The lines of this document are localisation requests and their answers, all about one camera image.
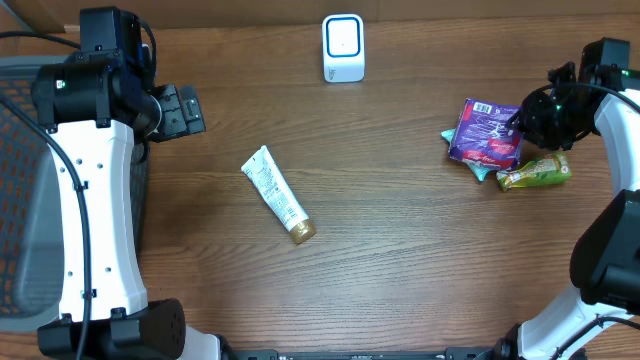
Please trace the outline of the green yellow snack packet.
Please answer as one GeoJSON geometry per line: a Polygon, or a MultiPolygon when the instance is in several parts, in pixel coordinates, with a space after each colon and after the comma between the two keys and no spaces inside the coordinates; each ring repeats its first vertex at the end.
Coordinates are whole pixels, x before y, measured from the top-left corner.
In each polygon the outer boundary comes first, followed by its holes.
{"type": "Polygon", "coordinates": [[[512,171],[499,171],[497,181],[503,191],[557,185],[568,181],[572,171],[563,152],[547,154],[512,171]]]}

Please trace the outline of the mint green wipes packet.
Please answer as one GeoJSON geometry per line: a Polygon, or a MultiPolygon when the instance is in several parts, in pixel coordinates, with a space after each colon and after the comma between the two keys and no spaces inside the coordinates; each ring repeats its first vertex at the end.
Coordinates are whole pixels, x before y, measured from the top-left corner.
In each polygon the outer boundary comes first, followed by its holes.
{"type": "MultiPolygon", "coordinates": [[[[441,137],[449,144],[452,144],[453,141],[453,136],[454,136],[455,130],[454,129],[448,129],[445,131],[441,132],[441,137]]],[[[483,167],[483,166],[479,166],[479,165],[475,165],[475,164],[468,164],[469,169],[472,171],[472,173],[474,174],[474,176],[476,177],[476,179],[482,183],[487,175],[489,173],[492,172],[491,169],[483,167]]]]}

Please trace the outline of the purple Carefree pad pack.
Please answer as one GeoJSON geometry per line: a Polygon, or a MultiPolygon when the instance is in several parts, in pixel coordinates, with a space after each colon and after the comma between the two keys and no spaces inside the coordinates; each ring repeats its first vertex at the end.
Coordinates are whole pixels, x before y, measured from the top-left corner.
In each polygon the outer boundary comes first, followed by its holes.
{"type": "Polygon", "coordinates": [[[449,157],[496,171],[517,167],[523,137],[507,122],[518,110],[516,105],[467,98],[449,145],[449,157]]]}

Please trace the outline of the white conditioner tube gold cap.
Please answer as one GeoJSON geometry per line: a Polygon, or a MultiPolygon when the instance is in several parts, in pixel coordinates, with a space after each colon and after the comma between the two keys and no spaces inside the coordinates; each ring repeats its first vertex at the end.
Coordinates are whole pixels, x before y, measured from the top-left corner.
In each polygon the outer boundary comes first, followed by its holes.
{"type": "Polygon", "coordinates": [[[266,145],[262,145],[242,165],[241,171],[295,244],[302,244],[317,233],[315,224],[297,200],[266,145]]]}

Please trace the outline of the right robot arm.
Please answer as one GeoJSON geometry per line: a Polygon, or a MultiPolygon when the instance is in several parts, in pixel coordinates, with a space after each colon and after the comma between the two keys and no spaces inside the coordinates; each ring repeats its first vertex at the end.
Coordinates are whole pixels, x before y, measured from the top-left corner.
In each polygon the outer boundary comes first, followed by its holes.
{"type": "Polygon", "coordinates": [[[625,40],[589,43],[580,63],[549,71],[547,85],[507,122],[542,149],[568,150],[599,136],[613,194],[575,244],[569,286],[483,359],[582,359],[585,345],[609,327],[639,327],[639,73],[629,62],[625,40]]]}

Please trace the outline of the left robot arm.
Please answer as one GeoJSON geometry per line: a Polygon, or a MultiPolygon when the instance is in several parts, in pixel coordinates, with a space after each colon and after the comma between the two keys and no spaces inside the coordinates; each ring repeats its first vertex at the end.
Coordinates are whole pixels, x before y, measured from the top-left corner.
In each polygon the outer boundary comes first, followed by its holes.
{"type": "Polygon", "coordinates": [[[84,9],[80,35],[78,51],[42,67],[31,90],[57,166],[64,249],[59,315],[38,330],[39,349],[54,359],[221,360],[221,339],[189,326],[179,301],[148,298],[135,248],[134,147],[203,132],[195,90],[155,84],[155,40],[131,12],[84,9]]]}

